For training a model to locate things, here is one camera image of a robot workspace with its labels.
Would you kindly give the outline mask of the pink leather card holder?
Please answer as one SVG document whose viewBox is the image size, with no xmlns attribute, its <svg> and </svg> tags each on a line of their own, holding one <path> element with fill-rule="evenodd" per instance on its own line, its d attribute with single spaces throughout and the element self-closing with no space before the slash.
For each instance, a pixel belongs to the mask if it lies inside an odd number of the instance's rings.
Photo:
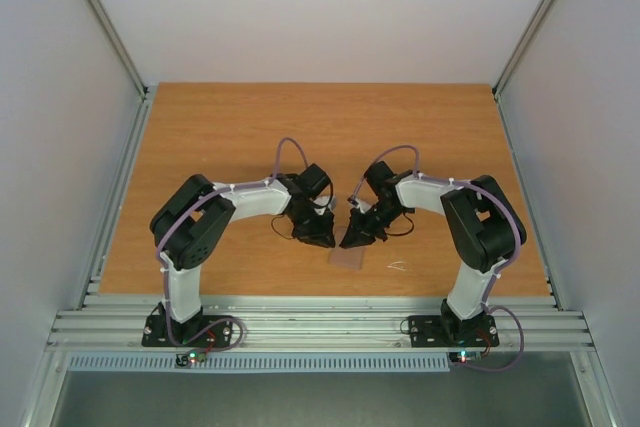
<svg viewBox="0 0 640 427">
<path fill-rule="evenodd" d="M 354 247 L 345 249 L 339 246 L 347 231 L 346 226 L 340 226 L 335 233 L 336 246 L 330 250 L 328 263 L 330 265 L 351 269 L 361 270 L 363 265 L 365 247 Z"/>
</svg>

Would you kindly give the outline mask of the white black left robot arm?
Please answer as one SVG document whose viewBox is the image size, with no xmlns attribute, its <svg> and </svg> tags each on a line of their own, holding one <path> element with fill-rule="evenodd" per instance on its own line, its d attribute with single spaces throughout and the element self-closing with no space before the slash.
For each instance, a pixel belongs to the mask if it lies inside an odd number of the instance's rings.
<svg viewBox="0 0 640 427">
<path fill-rule="evenodd" d="M 333 182 L 317 164 L 300 173 L 240 184 L 213 183 L 201 174 L 189 177 L 150 223 L 164 276 L 167 335 L 179 345 L 199 338 L 202 265 L 229 224 L 260 216 L 286 217 L 291 239 L 331 249 L 336 245 L 334 207 Z"/>
</svg>

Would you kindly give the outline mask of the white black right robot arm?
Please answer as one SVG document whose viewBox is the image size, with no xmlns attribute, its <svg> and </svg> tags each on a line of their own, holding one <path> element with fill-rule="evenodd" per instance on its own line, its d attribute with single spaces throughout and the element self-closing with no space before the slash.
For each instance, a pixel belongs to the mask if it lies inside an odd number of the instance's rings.
<svg viewBox="0 0 640 427">
<path fill-rule="evenodd" d="M 477 329 L 489 293 L 500 272 L 519 256 L 527 240 L 524 225 L 498 182 L 489 175 L 461 181 L 422 172 L 395 173 L 377 161 L 364 173 L 377 201 L 366 204 L 356 195 L 343 249 L 386 241 L 391 224 L 409 212 L 424 210 L 444 216 L 461 265 L 454 287 L 444 300 L 441 330 L 453 343 L 463 343 Z"/>
</svg>

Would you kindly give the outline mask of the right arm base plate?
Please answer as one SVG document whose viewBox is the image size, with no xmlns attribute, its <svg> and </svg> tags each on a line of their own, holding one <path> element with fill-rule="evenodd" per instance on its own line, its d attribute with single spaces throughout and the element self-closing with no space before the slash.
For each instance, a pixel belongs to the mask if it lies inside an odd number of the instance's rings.
<svg viewBox="0 0 640 427">
<path fill-rule="evenodd" d="M 481 310 L 461 320 L 444 299 L 438 315 L 411 315 L 406 318 L 413 348 L 480 348 L 500 345 L 493 316 Z"/>
</svg>

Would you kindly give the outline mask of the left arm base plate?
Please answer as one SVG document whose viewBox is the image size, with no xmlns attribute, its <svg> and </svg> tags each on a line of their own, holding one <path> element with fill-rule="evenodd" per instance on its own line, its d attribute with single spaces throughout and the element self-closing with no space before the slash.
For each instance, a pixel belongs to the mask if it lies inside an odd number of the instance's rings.
<svg viewBox="0 0 640 427">
<path fill-rule="evenodd" d="M 223 349 L 231 345 L 234 333 L 233 318 L 205 315 L 203 309 L 184 323 L 166 317 L 162 302 L 145 320 L 141 345 L 147 348 L 212 348 Z"/>
</svg>

